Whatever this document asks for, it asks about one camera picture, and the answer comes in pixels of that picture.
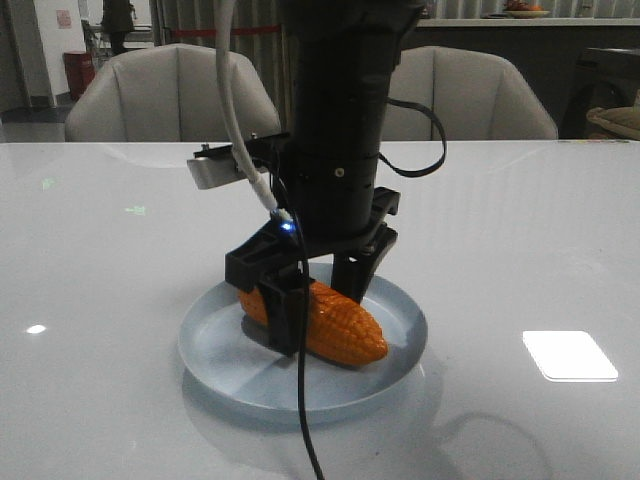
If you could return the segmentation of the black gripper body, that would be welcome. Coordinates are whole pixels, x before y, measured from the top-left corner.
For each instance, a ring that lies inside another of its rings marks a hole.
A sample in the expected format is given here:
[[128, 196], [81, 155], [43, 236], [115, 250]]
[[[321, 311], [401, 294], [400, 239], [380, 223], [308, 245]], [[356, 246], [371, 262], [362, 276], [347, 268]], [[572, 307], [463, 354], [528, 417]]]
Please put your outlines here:
[[[303, 152], [287, 133], [249, 140], [246, 148], [254, 163], [284, 183], [275, 188], [275, 196], [297, 213], [310, 258], [362, 246], [379, 227], [388, 227], [388, 214], [397, 213], [400, 194], [374, 185], [374, 156], [335, 164]], [[295, 237], [270, 220], [226, 254], [225, 280], [249, 291], [268, 273], [294, 267], [301, 260]]]

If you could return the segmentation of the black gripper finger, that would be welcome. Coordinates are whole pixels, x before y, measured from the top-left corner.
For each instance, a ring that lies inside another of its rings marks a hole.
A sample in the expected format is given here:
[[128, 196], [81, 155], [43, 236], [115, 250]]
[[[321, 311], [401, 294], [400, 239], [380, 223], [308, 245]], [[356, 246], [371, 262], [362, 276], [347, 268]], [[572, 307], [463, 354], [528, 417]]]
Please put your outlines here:
[[267, 315], [268, 344], [285, 356], [300, 349], [303, 323], [308, 320], [311, 284], [312, 280], [300, 267], [275, 270], [258, 282]]
[[360, 303], [383, 258], [394, 246], [398, 233], [379, 227], [362, 246], [336, 253], [333, 258], [331, 288]]

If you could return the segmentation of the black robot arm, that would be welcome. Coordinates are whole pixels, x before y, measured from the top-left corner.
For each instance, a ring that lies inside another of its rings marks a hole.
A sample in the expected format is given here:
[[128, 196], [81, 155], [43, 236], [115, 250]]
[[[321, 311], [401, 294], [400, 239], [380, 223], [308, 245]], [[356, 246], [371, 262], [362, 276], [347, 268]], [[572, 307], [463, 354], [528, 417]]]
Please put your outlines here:
[[266, 303], [268, 339], [298, 351], [309, 278], [300, 264], [334, 258], [331, 284], [361, 300], [397, 239], [387, 226], [400, 196], [375, 183], [390, 79], [420, 1], [284, 1], [298, 42], [293, 127], [267, 158], [278, 203], [292, 232], [265, 224], [225, 259], [225, 278]]

